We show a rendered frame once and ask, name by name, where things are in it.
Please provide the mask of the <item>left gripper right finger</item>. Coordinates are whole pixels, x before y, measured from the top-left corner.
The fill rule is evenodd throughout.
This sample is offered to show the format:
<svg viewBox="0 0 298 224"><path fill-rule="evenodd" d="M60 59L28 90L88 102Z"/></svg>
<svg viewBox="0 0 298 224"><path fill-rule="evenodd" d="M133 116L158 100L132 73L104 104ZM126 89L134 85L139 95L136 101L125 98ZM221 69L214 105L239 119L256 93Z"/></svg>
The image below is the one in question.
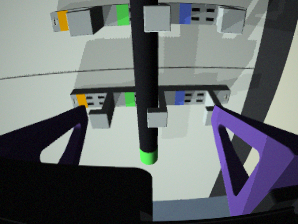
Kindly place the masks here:
<svg viewBox="0 0 298 224"><path fill-rule="evenodd" d="M250 214L273 190L298 186L297 134L219 105L214 106L211 123L231 216ZM249 179L226 128L259 153Z"/></svg>

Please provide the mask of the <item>black bar with green end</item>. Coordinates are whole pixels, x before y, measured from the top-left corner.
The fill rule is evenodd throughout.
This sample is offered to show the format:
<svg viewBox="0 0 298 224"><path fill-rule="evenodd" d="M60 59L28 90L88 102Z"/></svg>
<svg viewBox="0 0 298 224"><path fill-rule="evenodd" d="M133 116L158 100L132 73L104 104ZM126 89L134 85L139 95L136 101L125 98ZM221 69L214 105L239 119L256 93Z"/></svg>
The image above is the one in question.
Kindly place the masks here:
<svg viewBox="0 0 298 224"><path fill-rule="evenodd" d="M147 108L158 108L158 32L144 32L144 5L158 0L130 0L140 159L152 165L158 160L158 127L148 128Z"/></svg>

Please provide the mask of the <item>light grey panel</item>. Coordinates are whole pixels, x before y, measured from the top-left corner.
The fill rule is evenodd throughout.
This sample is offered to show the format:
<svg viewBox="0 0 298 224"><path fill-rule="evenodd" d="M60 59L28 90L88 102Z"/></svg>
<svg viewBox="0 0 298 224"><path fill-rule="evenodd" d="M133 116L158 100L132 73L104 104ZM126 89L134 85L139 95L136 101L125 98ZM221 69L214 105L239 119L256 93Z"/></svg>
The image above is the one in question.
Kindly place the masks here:
<svg viewBox="0 0 298 224"><path fill-rule="evenodd" d="M91 36L53 32L50 13L130 0L0 0L0 135L73 108L73 89L135 86L131 25ZM158 0L247 8L243 34L217 25L171 24L159 32L158 86L227 85L223 107L264 123L298 21L298 0ZM137 167L153 201L226 196L205 104L167 105L158 160L140 160L137 106L115 107L110 129L88 122L79 165Z"/></svg>

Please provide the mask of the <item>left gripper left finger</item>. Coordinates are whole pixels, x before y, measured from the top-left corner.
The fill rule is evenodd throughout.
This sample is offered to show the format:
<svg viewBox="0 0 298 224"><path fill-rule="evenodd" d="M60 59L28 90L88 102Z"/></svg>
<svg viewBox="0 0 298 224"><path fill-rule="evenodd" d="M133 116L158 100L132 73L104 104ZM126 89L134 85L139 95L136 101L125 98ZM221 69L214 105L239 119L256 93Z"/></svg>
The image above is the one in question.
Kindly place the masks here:
<svg viewBox="0 0 298 224"><path fill-rule="evenodd" d="M41 152L73 128L58 164L79 165L88 125L85 105L46 120L0 135L0 156L5 159L40 161Z"/></svg>

